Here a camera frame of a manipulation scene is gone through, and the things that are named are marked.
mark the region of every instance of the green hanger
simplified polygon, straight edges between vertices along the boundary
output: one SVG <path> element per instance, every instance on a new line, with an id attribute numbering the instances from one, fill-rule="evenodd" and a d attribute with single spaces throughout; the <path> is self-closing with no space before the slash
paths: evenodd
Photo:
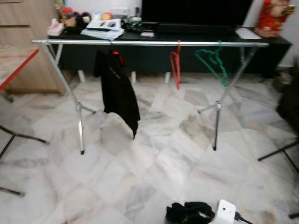
<path id="1" fill-rule="evenodd" d="M 216 76 L 216 78 L 222 83 L 224 87 L 228 86 L 228 75 L 226 73 L 225 68 L 223 67 L 222 60 L 219 57 L 219 51 L 222 50 L 222 42 L 218 41 L 220 46 L 216 51 L 210 51 L 210 50 L 197 50 L 195 51 L 195 56 Z M 214 69 L 201 57 L 201 53 L 208 53 L 209 54 L 209 60 L 215 64 L 218 65 L 223 73 L 224 78 L 221 78 Z"/>

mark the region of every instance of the clothes drying rack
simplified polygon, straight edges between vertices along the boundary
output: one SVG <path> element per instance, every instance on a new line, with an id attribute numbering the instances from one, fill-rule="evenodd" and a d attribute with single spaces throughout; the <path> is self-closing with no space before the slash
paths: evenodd
<path id="1" fill-rule="evenodd" d="M 106 40 L 32 40 L 31 43 L 33 44 L 41 44 L 47 53 L 51 63 L 53 64 L 55 70 L 59 78 L 61 79 L 62 83 L 64 84 L 66 90 L 68 91 L 69 95 L 71 96 L 72 100 L 75 103 L 75 110 L 78 114 L 78 132 L 79 132 L 79 142 L 80 142 L 80 151 L 81 154 L 85 152 L 84 146 L 84 137 L 83 137 L 83 124 L 82 124 L 82 109 L 87 110 L 91 113 L 96 113 L 96 111 L 82 105 L 78 99 L 76 98 L 75 94 L 73 93 L 72 89 L 70 88 L 69 84 L 67 83 L 62 71 L 59 68 L 59 60 L 61 56 L 61 52 L 63 49 L 64 44 L 74 44 L 74 45 L 127 45 L 127 46 L 178 46 L 180 44 L 181 47 L 218 47 L 219 42 L 185 42 L 185 41 L 106 41 Z M 52 44 L 58 44 L 57 52 L 55 53 Z M 262 42 L 222 42 L 223 47 L 239 47 L 240 48 L 240 61 L 241 66 L 236 72 L 232 82 L 230 85 L 225 89 L 222 97 L 220 100 L 216 101 L 214 105 L 210 105 L 205 109 L 202 109 L 200 112 L 215 108 L 216 109 L 216 121 L 215 121 L 215 138 L 214 138 L 214 146 L 213 149 L 216 150 L 217 148 L 217 136 L 218 136 L 218 126 L 219 126 L 219 119 L 220 119 L 220 111 L 222 108 L 222 102 L 225 97 L 228 95 L 231 88 L 235 85 L 238 81 L 244 70 L 246 69 L 247 65 L 250 63 L 251 59 L 255 55 L 256 51 L 262 47 L 268 47 L 268 43 Z M 245 47 L 251 48 L 249 53 L 245 55 Z"/>

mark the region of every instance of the white wall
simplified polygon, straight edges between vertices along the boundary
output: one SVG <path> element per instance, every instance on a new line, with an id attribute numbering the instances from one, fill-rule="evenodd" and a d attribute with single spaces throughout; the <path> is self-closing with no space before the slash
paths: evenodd
<path id="1" fill-rule="evenodd" d="M 128 7 L 130 15 L 135 12 L 135 7 L 141 7 L 142 0 L 67 0 L 67 5 L 72 7 L 75 11 L 83 12 L 109 12 L 113 7 Z M 245 19 L 244 26 L 254 27 L 256 25 L 258 15 L 261 11 L 264 0 L 254 0 L 248 15 Z M 291 15 L 284 25 L 282 36 L 295 43 L 295 20 L 299 21 L 299 16 Z M 292 66 L 293 65 L 293 53 L 294 47 L 292 47 L 281 61 L 280 66 Z"/>

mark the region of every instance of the red figurine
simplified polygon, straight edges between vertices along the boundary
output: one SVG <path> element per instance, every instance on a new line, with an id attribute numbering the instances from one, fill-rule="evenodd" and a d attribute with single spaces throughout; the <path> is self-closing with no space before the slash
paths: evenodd
<path id="1" fill-rule="evenodd" d="M 263 37 L 278 37 L 288 15 L 294 13 L 290 0 L 265 0 L 255 32 Z"/>

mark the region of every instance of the television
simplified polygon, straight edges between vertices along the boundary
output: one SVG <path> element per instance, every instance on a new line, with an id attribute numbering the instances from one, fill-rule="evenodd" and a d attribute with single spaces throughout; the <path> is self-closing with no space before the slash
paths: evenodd
<path id="1" fill-rule="evenodd" d="M 142 0 L 142 21 L 237 27 L 252 0 Z"/>

